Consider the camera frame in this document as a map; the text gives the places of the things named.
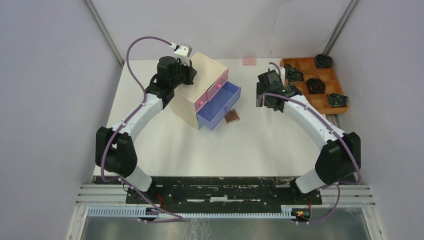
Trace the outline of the cream drawer organizer cabinet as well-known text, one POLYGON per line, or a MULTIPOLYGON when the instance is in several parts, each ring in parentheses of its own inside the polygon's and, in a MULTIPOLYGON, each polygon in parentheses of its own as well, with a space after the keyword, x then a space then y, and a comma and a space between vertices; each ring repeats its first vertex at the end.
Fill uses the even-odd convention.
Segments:
POLYGON ((198 128, 197 112, 195 112, 194 102, 226 71, 228 67, 208 56, 196 52, 191 57, 193 68, 197 71, 193 85, 182 84, 175 90, 175 96, 171 100, 173 113, 187 122, 189 125, 198 128))

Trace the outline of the brown square blush compact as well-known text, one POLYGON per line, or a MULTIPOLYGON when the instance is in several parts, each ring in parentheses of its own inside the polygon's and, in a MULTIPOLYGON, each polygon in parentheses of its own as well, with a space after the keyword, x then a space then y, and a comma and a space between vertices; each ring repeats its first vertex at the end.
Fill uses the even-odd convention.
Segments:
POLYGON ((231 124, 240 120, 240 117, 235 109, 229 110, 224 116, 225 122, 231 124))

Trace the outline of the purple wide drawer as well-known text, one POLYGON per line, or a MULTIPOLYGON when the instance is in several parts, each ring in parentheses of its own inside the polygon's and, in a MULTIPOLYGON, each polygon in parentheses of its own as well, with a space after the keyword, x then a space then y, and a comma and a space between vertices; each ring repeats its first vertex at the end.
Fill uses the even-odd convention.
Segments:
POLYGON ((211 131, 231 110, 241 96, 241 88, 231 82, 226 82, 223 87, 208 101, 197 113, 198 122, 211 131))

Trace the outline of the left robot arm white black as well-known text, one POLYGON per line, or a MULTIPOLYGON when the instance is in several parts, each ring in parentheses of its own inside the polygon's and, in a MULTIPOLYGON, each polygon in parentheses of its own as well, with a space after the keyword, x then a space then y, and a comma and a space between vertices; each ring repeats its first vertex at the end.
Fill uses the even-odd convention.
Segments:
POLYGON ((138 189, 138 197, 150 204, 158 191, 153 179, 138 166, 134 141, 150 122, 172 100, 180 85, 193 85, 197 71, 192 61, 172 56, 161 57, 157 72, 143 92, 143 98, 124 119, 112 127, 100 127, 96 132, 95 164, 138 189))

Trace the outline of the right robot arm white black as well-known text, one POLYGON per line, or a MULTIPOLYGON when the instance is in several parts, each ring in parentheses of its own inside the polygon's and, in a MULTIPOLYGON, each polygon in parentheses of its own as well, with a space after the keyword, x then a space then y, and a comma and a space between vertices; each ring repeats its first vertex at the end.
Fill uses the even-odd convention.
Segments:
POLYGON ((275 70, 258 75, 256 105, 289 116, 320 150, 314 167, 290 184, 288 196, 293 203, 302 204, 313 190, 340 183, 353 173, 361 176, 360 137, 330 123, 296 86, 285 86, 275 70))

